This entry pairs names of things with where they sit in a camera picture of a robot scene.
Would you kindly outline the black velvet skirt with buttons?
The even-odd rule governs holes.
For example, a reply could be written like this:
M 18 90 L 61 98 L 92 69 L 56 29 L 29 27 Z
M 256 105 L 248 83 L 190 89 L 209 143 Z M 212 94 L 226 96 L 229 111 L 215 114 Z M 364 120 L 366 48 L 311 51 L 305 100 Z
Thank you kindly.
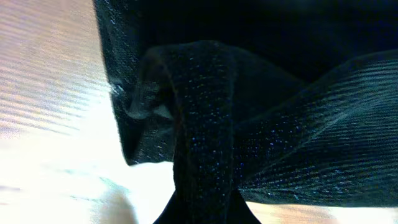
M 157 223 L 397 206 L 397 0 L 93 5 L 125 161 L 174 164 Z

